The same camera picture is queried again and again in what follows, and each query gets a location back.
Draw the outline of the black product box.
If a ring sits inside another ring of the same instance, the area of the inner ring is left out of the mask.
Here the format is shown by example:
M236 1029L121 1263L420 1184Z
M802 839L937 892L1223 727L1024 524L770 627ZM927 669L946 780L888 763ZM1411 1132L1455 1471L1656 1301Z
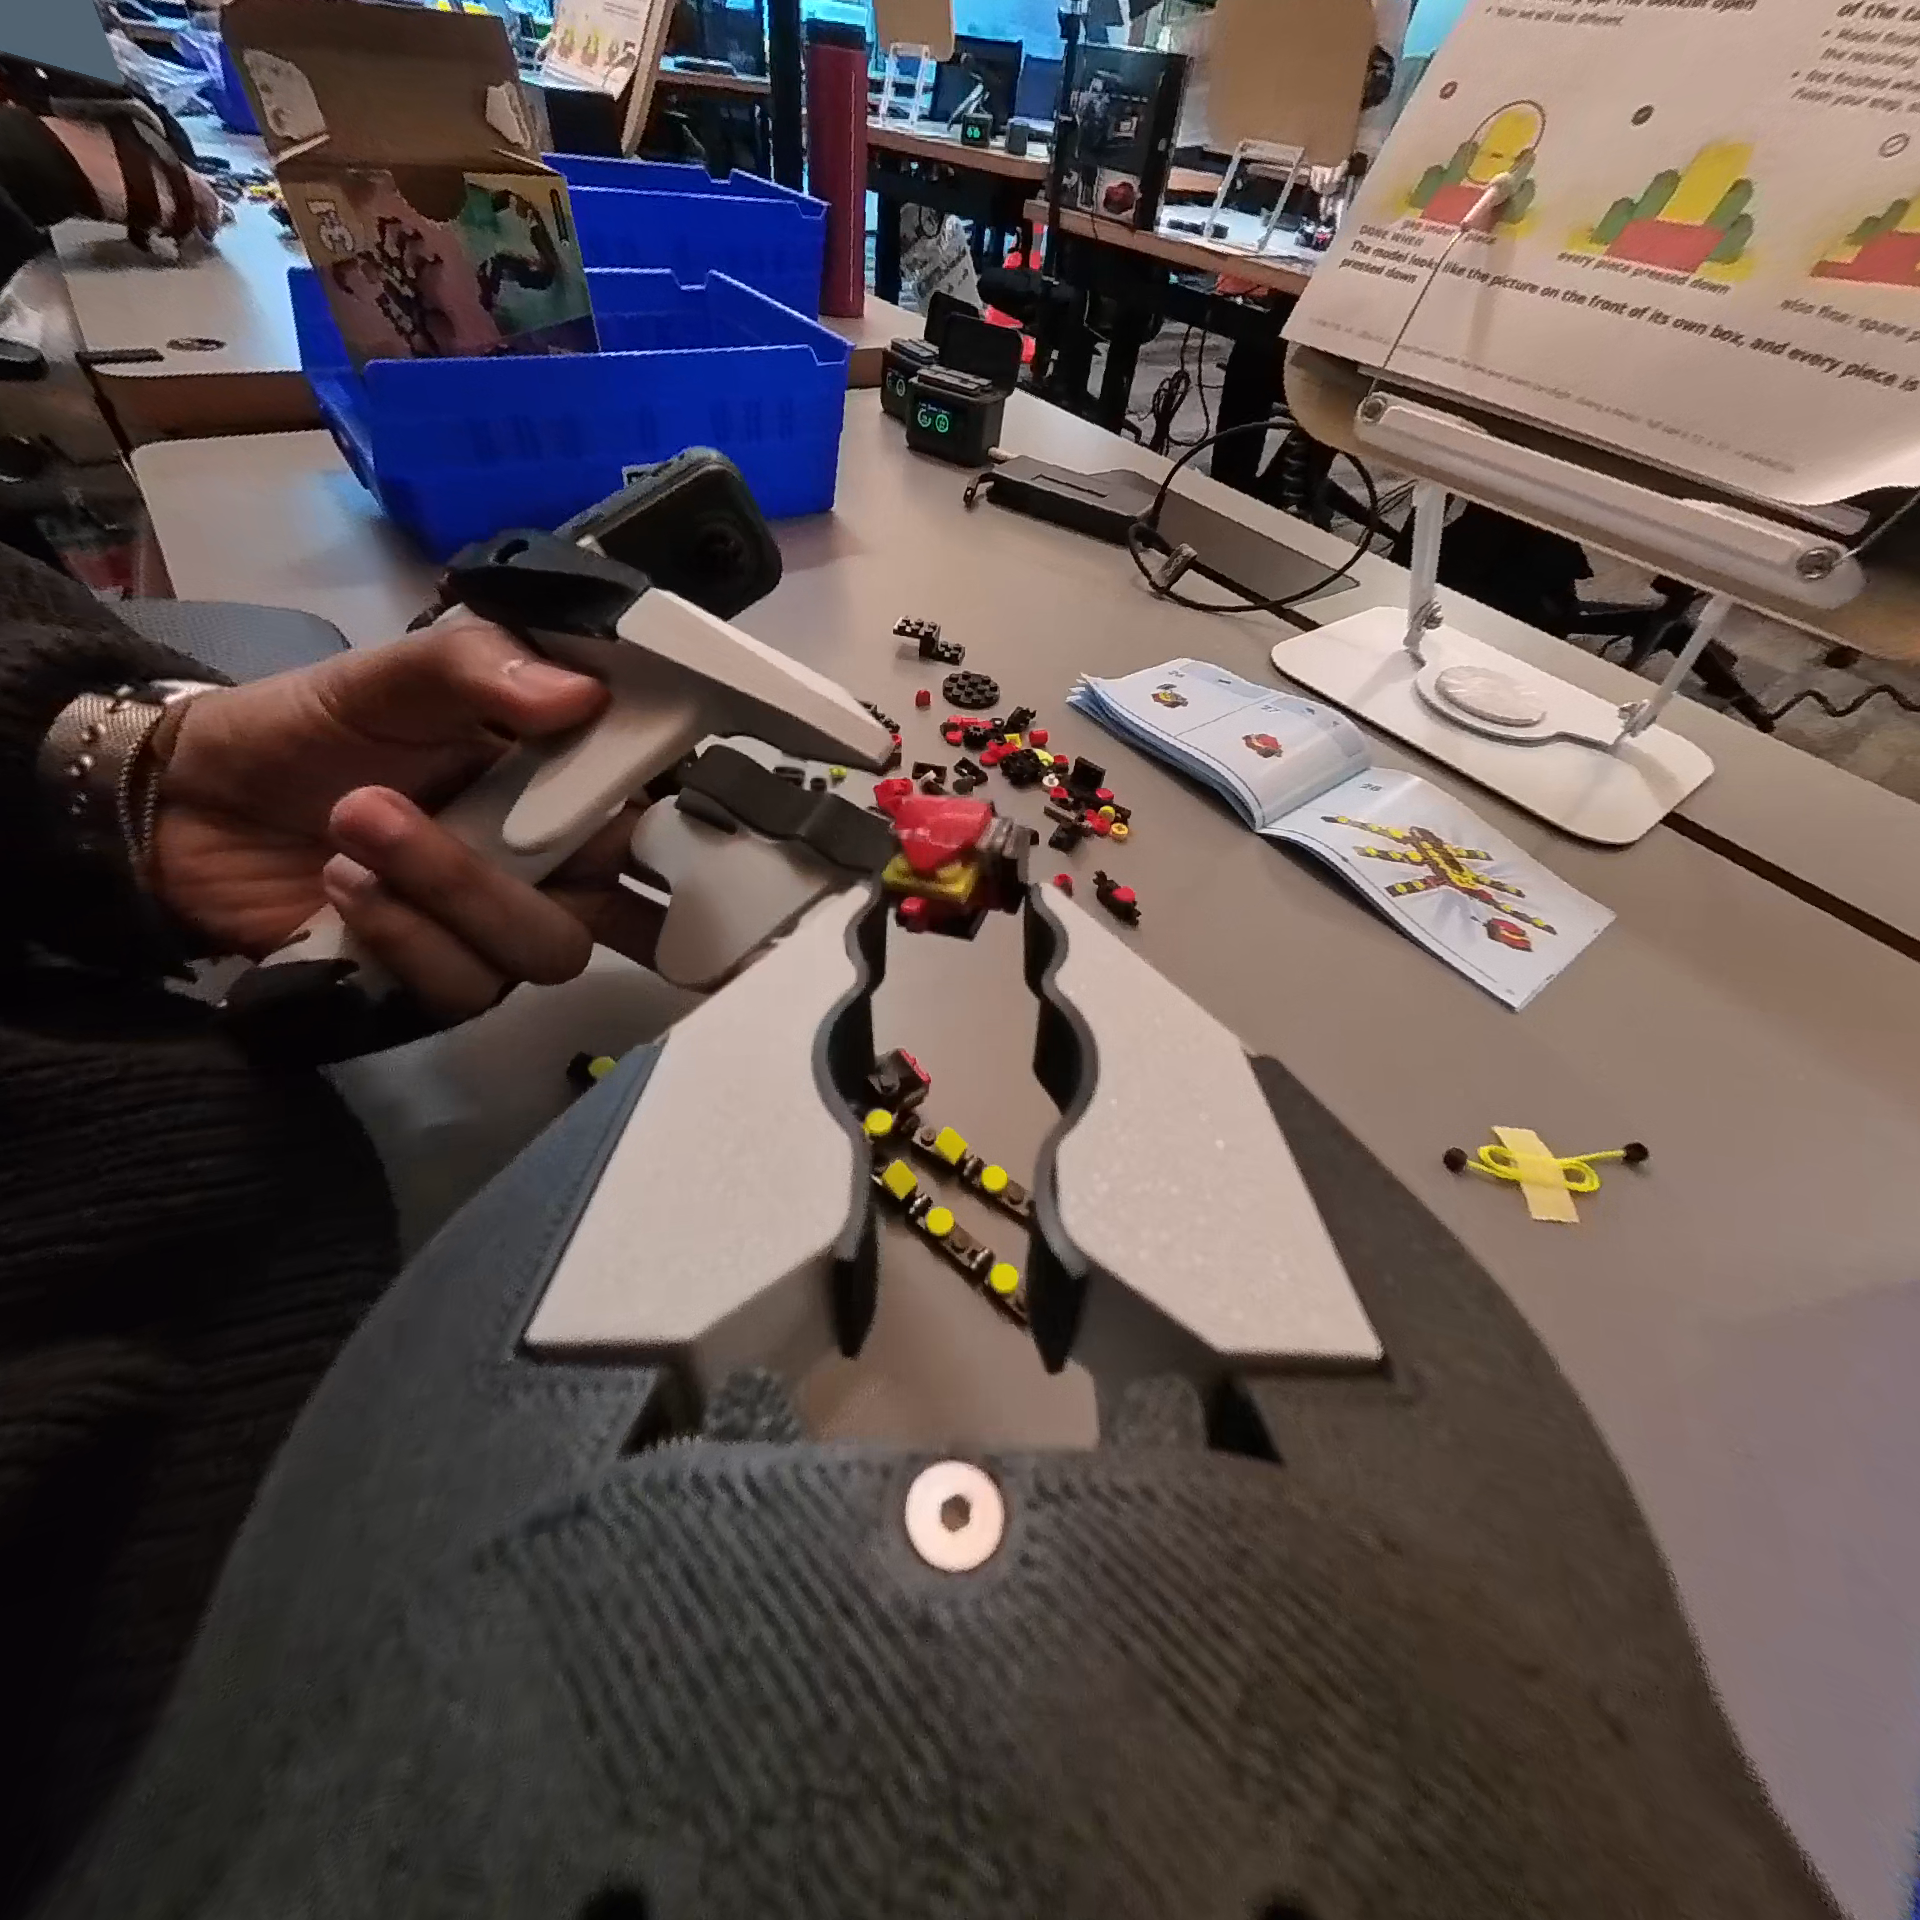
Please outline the black product box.
M1192 63L1081 42L1067 63L1047 193L1099 227L1156 224Z

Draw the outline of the person's left hand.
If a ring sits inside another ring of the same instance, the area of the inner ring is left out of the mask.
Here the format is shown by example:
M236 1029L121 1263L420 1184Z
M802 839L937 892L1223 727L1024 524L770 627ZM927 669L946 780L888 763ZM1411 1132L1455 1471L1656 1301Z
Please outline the person's left hand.
M151 889L209 953L265 957L323 911L434 1019L460 1025L593 957L623 823L556 887L492 869L434 816L507 748L601 714L567 673L474 615L376 651L204 692L172 738Z

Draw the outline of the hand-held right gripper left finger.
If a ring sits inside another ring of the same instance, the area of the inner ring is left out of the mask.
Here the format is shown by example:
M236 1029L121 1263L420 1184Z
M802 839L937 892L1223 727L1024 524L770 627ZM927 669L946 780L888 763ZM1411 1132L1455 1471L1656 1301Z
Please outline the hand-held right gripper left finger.
M679 1021L523 1331L541 1357L732 1375L855 1357L877 1309L873 1068L884 913L855 887Z

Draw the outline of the black flat device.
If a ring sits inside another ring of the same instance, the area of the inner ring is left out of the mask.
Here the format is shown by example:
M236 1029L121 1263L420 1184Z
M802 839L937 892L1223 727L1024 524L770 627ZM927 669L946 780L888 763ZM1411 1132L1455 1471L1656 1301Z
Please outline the black flat device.
M980 503L1135 556L1149 586L1218 587L1232 609L1285 612L1359 586L1356 556L1316 562L1135 468L1073 471L1009 455L967 482L965 507Z

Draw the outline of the grey office chair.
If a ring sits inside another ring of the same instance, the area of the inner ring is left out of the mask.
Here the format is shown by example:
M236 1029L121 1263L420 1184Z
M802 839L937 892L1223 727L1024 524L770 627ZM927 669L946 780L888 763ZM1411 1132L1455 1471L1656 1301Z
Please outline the grey office chair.
M292 609L130 596L114 612L141 639L234 684L321 666L353 650L331 621Z

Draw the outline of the black charging case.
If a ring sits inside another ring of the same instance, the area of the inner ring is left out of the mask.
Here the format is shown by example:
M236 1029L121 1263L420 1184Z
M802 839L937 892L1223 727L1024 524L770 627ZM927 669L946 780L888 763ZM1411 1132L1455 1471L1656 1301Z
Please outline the black charging case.
M922 370L943 363L952 322L980 319L984 311L978 304L949 296L946 291L935 291L924 309L922 336L896 336L881 354L882 411L896 420L905 420L907 386Z
M1023 370L1024 336L1017 328L952 319L933 360L904 386L905 443L949 464L988 464Z

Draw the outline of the red yellow black lego model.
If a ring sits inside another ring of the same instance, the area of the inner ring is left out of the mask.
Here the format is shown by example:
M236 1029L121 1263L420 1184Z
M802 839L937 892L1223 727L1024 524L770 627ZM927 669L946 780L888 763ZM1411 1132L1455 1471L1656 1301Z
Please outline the red yellow black lego model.
M881 871L895 921L909 933L973 939L988 919L1024 911L1035 834L988 801L875 785L896 851Z

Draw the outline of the white document stand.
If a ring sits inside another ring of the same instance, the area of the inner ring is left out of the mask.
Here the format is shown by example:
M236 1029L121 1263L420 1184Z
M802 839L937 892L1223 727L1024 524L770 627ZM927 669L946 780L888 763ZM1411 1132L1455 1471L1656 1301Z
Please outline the white document stand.
M1336 615L1277 642L1274 666L1577 841L1631 849L1712 777L1664 714L1736 610L1853 655L1913 655L1913 490L1866 514L1745 497L1306 347L1287 354L1287 404L1316 439L1413 479L1413 540L1400 605ZM1696 625L1657 685L1610 700L1474 639L1437 586L1457 500L1680 583Z

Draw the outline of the pile of loose lego pieces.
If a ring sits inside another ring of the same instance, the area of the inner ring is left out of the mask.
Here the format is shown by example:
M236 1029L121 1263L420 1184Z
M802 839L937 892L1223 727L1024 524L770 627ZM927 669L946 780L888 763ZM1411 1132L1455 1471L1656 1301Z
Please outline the pile of loose lego pieces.
M1098 761L1059 753L1032 706L1009 706L997 679L972 669L965 647L937 621L904 618L895 636L914 660L945 673L937 688L914 697L917 711L935 721L943 756L907 759L899 721L871 706L871 717L895 741L877 783L905 777L927 794L993 803L1039 837L1028 858L1043 852L1040 881L1069 896L1067 858L1088 845L1123 845L1135 833L1135 811L1115 799Z

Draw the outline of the person's left forearm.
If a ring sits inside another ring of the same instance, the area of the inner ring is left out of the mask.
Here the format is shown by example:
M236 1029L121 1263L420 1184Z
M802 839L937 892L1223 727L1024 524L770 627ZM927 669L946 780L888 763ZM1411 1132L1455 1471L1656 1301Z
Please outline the person's left forearm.
M43 957L109 976L180 976L200 955L157 904L153 869L136 887L79 856L42 796L37 751L84 691L141 681L220 681L194 659L136 634L63 572L4 547L2 576L2 881L4 965Z

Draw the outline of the cardboard lego box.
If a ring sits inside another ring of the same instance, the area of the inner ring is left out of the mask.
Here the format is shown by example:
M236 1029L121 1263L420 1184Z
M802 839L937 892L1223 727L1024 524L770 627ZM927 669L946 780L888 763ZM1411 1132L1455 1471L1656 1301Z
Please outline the cardboard lego box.
M357 368L599 347L570 187L493 12L243 3L223 20Z

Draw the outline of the lego instruction booklet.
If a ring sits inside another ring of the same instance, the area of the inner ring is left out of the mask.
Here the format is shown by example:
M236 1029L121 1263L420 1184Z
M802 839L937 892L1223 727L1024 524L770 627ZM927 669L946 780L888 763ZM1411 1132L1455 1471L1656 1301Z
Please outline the lego instruction booklet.
M1343 711L1195 659L1083 676L1069 709L1319 859L1394 930L1509 1010L1616 921L1445 787L1377 761Z

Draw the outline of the beige cardboard panel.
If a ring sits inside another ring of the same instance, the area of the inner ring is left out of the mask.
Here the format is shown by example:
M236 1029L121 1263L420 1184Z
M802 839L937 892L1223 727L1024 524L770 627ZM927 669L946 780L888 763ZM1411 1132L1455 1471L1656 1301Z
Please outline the beige cardboard panel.
M1372 3L1218 3L1207 47L1207 129L1343 148L1377 48Z

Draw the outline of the blue plastic bin with tag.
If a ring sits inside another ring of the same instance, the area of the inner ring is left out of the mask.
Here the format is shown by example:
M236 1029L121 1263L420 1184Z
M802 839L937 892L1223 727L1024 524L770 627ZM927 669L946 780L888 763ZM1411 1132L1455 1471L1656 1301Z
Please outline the blue plastic bin with tag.
M853 347L708 272L591 269L599 353L353 368L321 277L289 272L303 372L353 475L427 557L559 529L634 468L723 452L769 521L832 507Z

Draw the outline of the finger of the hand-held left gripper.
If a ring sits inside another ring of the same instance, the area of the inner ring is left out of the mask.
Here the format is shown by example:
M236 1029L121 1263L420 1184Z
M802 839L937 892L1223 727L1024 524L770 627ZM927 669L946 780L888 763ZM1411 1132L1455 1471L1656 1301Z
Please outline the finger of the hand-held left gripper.
M546 754L499 827L499 867L541 881L708 738L877 772L895 733L840 684L739 627L651 587L610 634L533 627L553 664L601 681L607 709Z
M819 901L873 883L896 856L895 823L836 787L791 783L715 741L642 811L632 864L666 893L651 971L715 993Z

